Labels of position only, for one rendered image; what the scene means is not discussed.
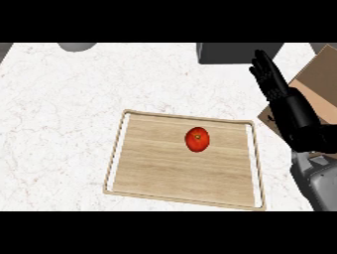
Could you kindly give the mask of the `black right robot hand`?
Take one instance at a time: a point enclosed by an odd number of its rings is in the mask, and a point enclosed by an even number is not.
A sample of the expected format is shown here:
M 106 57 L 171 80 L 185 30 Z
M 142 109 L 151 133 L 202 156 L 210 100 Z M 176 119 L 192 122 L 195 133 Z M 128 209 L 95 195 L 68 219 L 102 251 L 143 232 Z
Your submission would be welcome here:
M 269 109 L 281 137 L 297 152 L 337 154 L 337 124 L 322 124 L 312 105 L 291 87 L 263 50 L 254 51 L 250 72 L 269 102 Z

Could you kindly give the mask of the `brown cardboard box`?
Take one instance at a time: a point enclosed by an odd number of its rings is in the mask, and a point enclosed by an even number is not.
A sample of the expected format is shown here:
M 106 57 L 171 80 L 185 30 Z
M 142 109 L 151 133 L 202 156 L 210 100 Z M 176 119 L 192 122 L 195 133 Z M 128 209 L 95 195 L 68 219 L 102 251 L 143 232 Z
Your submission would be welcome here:
M 326 45 L 289 82 L 303 93 L 320 122 L 337 124 L 337 49 Z

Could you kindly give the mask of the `red tomato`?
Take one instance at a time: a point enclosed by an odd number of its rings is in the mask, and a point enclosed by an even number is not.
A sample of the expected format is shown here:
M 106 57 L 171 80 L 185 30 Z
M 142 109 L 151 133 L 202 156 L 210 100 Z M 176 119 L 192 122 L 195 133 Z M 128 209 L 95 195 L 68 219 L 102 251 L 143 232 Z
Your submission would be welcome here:
M 208 131 L 202 127 L 193 127 L 186 133 L 185 142 L 192 152 L 202 152 L 210 146 Z

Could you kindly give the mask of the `dark grey box appliance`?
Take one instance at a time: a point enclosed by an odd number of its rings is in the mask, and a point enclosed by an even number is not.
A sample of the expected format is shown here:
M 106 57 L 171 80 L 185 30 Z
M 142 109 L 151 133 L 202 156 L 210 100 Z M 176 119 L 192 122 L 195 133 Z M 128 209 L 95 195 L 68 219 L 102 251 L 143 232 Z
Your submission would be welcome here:
M 250 64 L 254 51 L 263 50 L 273 58 L 282 43 L 198 43 L 199 64 Z

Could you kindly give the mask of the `pale wooden tray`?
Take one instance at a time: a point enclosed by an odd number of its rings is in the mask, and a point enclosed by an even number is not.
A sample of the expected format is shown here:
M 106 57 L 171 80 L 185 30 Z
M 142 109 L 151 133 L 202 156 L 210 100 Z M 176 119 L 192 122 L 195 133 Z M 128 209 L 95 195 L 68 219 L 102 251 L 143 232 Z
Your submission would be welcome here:
M 185 142 L 193 127 L 210 134 L 210 146 L 199 153 L 188 149 Z M 263 210 L 253 122 L 124 110 L 103 192 Z

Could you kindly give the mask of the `grey round object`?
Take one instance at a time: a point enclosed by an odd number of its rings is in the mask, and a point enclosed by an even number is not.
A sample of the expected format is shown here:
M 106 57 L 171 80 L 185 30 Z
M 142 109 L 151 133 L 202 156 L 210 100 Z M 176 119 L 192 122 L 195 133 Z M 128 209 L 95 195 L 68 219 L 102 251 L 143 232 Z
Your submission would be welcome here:
M 95 46 L 95 43 L 59 43 L 59 47 L 71 53 L 83 52 Z

